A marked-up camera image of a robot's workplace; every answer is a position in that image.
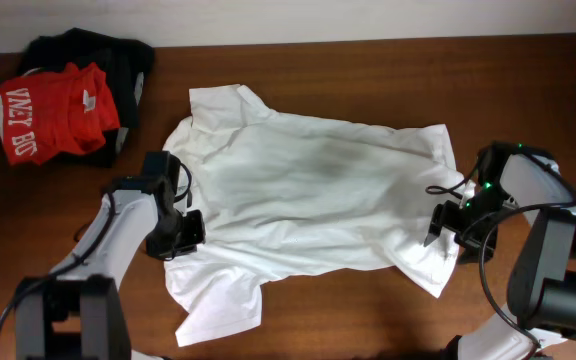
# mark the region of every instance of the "white wall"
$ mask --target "white wall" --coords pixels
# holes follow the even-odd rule
[[[0,52],[81,27],[152,46],[576,32],[576,0],[0,0]]]

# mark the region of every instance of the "red t-shirt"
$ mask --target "red t-shirt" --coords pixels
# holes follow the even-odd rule
[[[83,155],[102,147],[102,131],[119,128],[106,74],[92,63],[61,73],[14,78],[0,86],[0,137],[15,165],[42,164],[59,152]]]

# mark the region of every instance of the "stack of clothes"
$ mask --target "stack of clothes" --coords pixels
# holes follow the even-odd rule
[[[11,165],[49,159],[110,167],[129,129],[154,50],[81,29],[30,43],[0,86],[0,140]]]

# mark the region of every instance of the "wood grain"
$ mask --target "wood grain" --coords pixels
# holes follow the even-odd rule
[[[18,55],[0,55],[0,81]],[[99,189],[135,174],[190,113],[188,89],[246,84],[282,112],[393,128],[447,124],[458,168],[492,140],[549,149],[576,186],[576,35],[164,48],[146,80],[141,127],[112,169],[49,163],[10,168],[0,149],[0,312],[24,275],[48,271],[99,206]],[[503,302],[527,234],[505,224],[489,265]],[[492,313],[474,266],[458,267],[440,299],[397,269],[340,270],[266,284],[256,329],[184,348],[186,316],[168,295],[160,262],[137,254],[121,288],[134,348],[176,359],[350,359],[443,347]],[[8,321],[2,358],[12,359]],[[546,350],[576,359],[576,342]]]

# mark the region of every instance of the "white cloth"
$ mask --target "white cloth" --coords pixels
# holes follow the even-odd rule
[[[463,179],[444,125],[283,114],[239,85],[190,90],[190,102],[164,146],[190,168],[206,226],[205,245],[164,265],[189,313],[179,346],[258,326],[260,285],[291,275],[396,265],[439,296],[459,249],[446,231],[423,247],[447,199],[424,189]]]

